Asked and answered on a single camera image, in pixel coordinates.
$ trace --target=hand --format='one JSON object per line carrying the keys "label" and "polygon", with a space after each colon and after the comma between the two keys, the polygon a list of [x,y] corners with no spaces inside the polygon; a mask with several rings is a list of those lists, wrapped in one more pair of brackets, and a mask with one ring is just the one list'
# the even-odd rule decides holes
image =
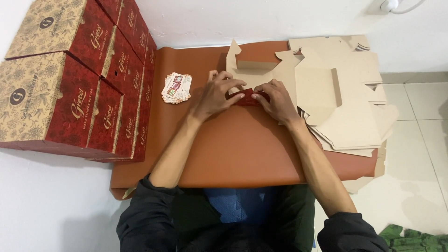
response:
{"label": "hand", "polygon": [[262,84],[254,89],[254,92],[262,91],[269,95],[270,103],[258,94],[252,94],[252,98],[260,102],[264,110],[274,119],[284,125],[300,119],[291,97],[289,97],[289,93],[281,81],[273,79],[269,83]]}
{"label": "hand", "polygon": [[246,83],[242,80],[233,79],[233,76],[225,71],[218,74],[218,71],[208,73],[208,81],[199,102],[191,110],[191,113],[200,121],[205,121],[212,114],[230,108],[234,103],[244,97],[244,94],[238,94],[229,100],[226,100],[225,94],[232,87],[240,90]]}

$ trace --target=white cable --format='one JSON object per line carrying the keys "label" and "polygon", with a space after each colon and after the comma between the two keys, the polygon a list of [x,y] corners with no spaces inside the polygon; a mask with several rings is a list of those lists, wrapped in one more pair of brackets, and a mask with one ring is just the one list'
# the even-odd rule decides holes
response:
{"label": "white cable", "polygon": [[422,5],[425,1],[426,1],[426,0],[420,0],[420,2],[418,2],[416,5],[412,6],[412,7],[409,8],[409,9],[406,9],[406,10],[397,11],[396,9],[391,9],[390,12],[393,13],[393,14],[405,14],[405,13],[410,12],[411,10],[414,10],[414,9],[417,8],[418,6]]}

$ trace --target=sleeve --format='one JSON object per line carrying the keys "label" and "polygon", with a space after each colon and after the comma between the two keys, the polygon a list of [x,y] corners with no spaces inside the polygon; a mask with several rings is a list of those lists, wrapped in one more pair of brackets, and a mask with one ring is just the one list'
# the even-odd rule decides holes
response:
{"label": "sleeve", "polygon": [[155,187],[148,176],[138,182],[129,207],[121,214],[116,232],[122,252],[175,252],[177,236],[171,222],[171,202],[177,187]]}
{"label": "sleeve", "polygon": [[317,235],[323,252],[388,252],[386,241],[360,213],[336,213],[325,220]]}

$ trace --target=white tile floor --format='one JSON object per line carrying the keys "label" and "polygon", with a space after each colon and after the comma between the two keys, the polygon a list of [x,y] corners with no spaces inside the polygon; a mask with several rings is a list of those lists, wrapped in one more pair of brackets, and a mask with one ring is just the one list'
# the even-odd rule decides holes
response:
{"label": "white tile floor", "polygon": [[[384,89],[400,111],[387,143],[386,172],[352,199],[377,232],[397,224],[448,234],[448,83],[385,84]],[[316,234],[326,219],[316,202]]]}

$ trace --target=brown leather mat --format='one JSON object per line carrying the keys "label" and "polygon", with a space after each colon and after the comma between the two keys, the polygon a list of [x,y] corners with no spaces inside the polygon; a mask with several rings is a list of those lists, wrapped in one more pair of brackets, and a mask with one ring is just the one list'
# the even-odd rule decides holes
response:
{"label": "brown leather mat", "polygon": [[[275,52],[288,50],[287,41],[240,45],[242,52],[265,55],[272,62]],[[119,198],[123,188],[134,187],[151,172],[162,151],[177,132],[189,106],[197,99],[207,81],[208,71],[225,70],[229,47],[172,49],[156,54],[154,92],[147,137],[146,159],[141,163],[115,164],[111,188]],[[165,77],[172,72],[193,77],[192,98],[180,104],[164,103],[160,93]],[[377,150],[363,157],[324,152],[341,180],[374,176]],[[184,173],[181,187],[262,187],[305,183],[294,142],[284,126],[261,107],[232,106],[207,120],[198,132]]]}

